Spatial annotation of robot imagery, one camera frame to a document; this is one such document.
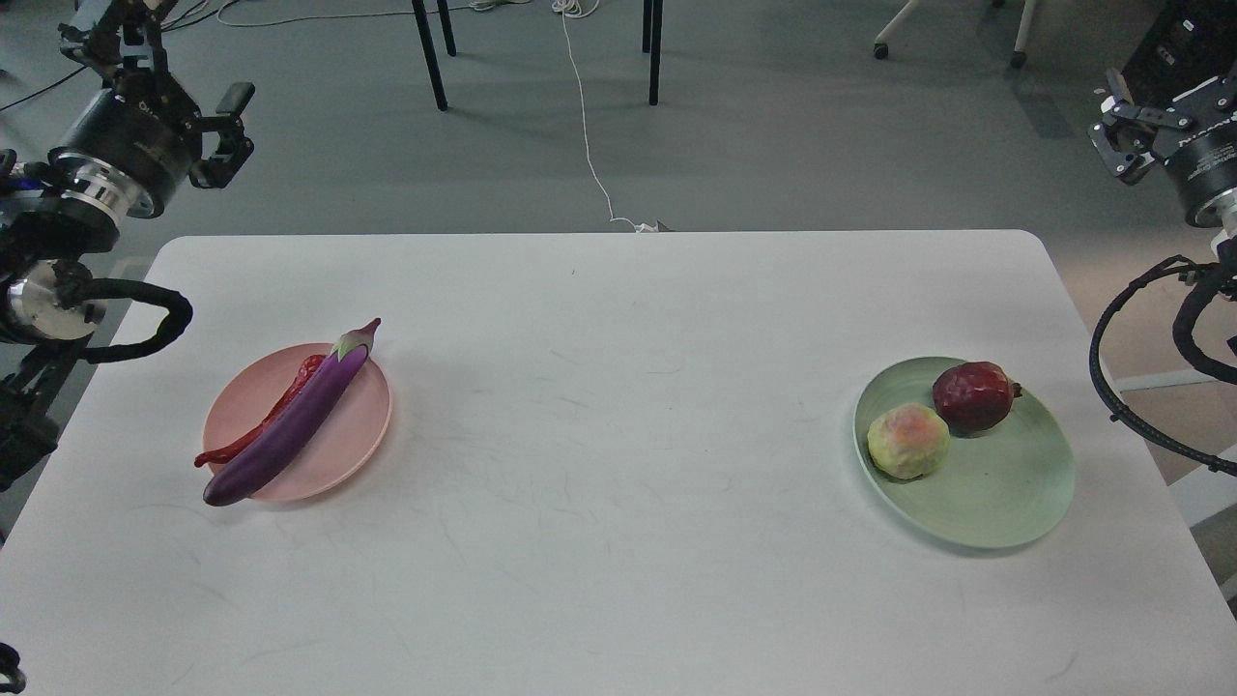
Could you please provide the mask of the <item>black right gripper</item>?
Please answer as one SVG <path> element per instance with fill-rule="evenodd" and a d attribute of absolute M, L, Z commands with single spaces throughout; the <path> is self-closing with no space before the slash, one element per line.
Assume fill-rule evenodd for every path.
<path fill-rule="evenodd" d="M 1192 96 L 1174 108 L 1136 103 L 1124 75 L 1105 73 L 1108 96 L 1089 136 L 1110 176 L 1136 185 L 1163 168 L 1188 225 L 1235 229 L 1233 96 Z"/>

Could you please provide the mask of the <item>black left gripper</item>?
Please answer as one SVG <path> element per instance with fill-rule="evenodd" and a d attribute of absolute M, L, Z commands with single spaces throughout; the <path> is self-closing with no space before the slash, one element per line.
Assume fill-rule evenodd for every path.
<path fill-rule="evenodd" d="M 225 189 L 254 155 L 242 112 L 256 88 L 235 82 L 212 116 L 187 116 L 183 132 L 147 108 L 174 104 L 174 79 L 162 45 L 173 1 L 75 1 L 57 26 L 59 52 L 101 79 L 96 96 L 53 150 L 49 164 L 67 177 L 59 194 L 111 219 L 160 218 L 189 177 L 198 189 Z M 202 158 L 202 135 L 216 150 Z"/>

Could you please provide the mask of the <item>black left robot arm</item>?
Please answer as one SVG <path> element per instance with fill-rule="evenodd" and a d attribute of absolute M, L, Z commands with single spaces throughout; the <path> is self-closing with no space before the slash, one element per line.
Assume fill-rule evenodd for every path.
<path fill-rule="evenodd" d="M 43 161 L 2 151 L 1 334 L 28 354 L 1 388 L 2 488 L 57 448 L 49 405 L 77 363 L 141 360 L 188 328 L 190 303 L 137 279 L 96 277 L 125 218 L 160 218 L 181 184 L 225 189 L 254 155 L 247 82 L 204 112 L 169 70 L 172 1 L 79 1 L 61 51 L 101 79 Z"/>

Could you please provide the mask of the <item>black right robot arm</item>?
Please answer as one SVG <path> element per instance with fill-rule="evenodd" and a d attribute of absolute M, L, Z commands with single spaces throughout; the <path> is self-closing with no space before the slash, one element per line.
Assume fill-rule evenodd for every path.
<path fill-rule="evenodd" d="M 1225 455 L 1202 452 L 1166 435 L 1137 414 L 1119 396 L 1117 384 L 1110 383 L 1108 371 L 1101 366 L 1101 347 L 1110 321 L 1136 294 L 1158 279 L 1175 278 L 1188 286 L 1188 295 L 1171 318 L 1170 336 L 1176 354 L 1189 368 L 1133 380 L 1123 387 L 1138 391 L 1205 382 L 1235 384 L 1235 365 L 1205 354 L 1194 335 L 1200 316 L 1212 300 L 1235 300 L 1235 70 L 1231 68 L 1227 73 L 1204 79 L 1164 106 L 1136 101 L 1124 75 L 1115 68 L 1110 68 L 1106 79 L 1108 98 L 1102 104 L 1098 122 L 1089 129 L 1089 136 L 1110 176 L 1122 184 L 1134 185 L 1153 167 L 1162 166 L 1176 192 L 1188 225 L 1215 229 L 1218 234 L 1212 239 L 1215 260 L 1210 263 L 1200 263 L 1180 253 L 1171 255 L 1136 276 L 1110 300 L 1090 339 L 1090 380 L 1110 412 L 1110 422 L 1131 427 L 1148 444 L 1188 457 L 1205 470 L 1233 476 L 1233 449 Z"/>

